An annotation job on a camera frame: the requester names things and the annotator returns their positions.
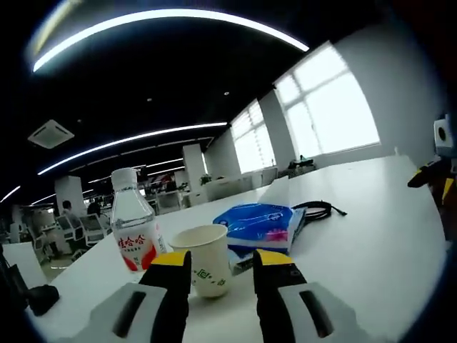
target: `plastic water bottle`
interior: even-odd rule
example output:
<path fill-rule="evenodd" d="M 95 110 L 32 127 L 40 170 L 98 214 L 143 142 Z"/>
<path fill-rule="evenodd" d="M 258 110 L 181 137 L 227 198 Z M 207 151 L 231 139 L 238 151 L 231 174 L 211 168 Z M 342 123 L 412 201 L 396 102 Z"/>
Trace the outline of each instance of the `plastic water bottle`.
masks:
<path fill-rule="evenodd" d="M 166 252 L 154 210 L 139 192 L 132 168 L 113 171 L 111 182 L 116 192 L 111 227 L 122 258 L 133 272 L 147 270 L 156 256 Z"/>

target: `desk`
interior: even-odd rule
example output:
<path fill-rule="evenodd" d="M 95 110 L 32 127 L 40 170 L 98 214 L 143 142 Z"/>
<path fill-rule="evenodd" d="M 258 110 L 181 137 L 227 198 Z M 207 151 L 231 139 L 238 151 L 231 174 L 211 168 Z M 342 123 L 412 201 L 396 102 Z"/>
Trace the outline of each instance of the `desk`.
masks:
<path fill-rule="evenodd" d="M 429 190 L 406 186 L 415 171 L 407 157 L 391 156 L 289 180 L 291 205 L 322 199 L 348 212 L 303 230 L 291 252 L 296 265 L 307 280 L 320 282 L 353 307 L 369 334 L 394 341 L 421 313 L 446 259 L 443 227 Z M 230 206 L 254 202 L 265 190 L 158 216 L 164 239 L 207 224 Z M 61 299 L 33 321 L 47 339 L 74 335 L 87 325 L 95 305 L 139 277 L 127 271 L 108 236 L 51 283 Z M 207 302 L 192 294 L 189 304 L 185 342 L 262 342 L 251 271 L 234 279 L 226 297 Z"/>

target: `bottle cap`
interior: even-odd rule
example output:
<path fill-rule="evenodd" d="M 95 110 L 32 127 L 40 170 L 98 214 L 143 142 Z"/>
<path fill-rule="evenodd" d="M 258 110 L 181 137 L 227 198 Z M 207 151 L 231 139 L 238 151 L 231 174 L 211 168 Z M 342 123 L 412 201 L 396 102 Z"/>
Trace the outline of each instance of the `bottle cap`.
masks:
<path fill-rule="evenodd" d="M 117 169 L 111 173 L 111 182 L 115 191 L 136 185 L 136 171 L 132 168 Z"/>

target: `person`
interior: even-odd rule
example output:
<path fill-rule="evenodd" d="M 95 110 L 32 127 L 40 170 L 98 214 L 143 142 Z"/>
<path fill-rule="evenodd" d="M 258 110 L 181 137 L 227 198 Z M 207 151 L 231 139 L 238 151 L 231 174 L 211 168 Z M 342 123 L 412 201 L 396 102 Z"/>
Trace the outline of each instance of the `person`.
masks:
<path fill-rule="evenodd" d="M 81 222 L 79 221 L 79 218 L 71 210 L 71 202 L 68 200 L 64 200 L 64 202 L 62 202 L 62 207 L 64 208 L 62 214 L 69 219 L 72 227 L 80 227 Z"/>
<path fill-rule="evenodd" d="M 89 207 L 87 207 L 87 214 L 96 214 L 99 217 L 101 227 L 103 229 L 109 228 L 109 218 L 101 213 L 100 206 L 98 203 L 90 203 Z"/>

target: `floor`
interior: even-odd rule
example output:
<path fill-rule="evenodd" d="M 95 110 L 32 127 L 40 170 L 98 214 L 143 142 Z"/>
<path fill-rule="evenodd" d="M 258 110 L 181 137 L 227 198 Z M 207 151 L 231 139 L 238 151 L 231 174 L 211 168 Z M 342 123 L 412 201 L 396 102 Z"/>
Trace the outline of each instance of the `floor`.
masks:
<path fill-rule="evenodd" d="M 53 258 L 50 262 L 46 261 L 41 263 L 41 269 L 43 269 L 44 276 L 48 282 L 51 282 L 60 275 L 66 268 L 73 263 L 71 256 L 62 255 L 58 258 Z"/>

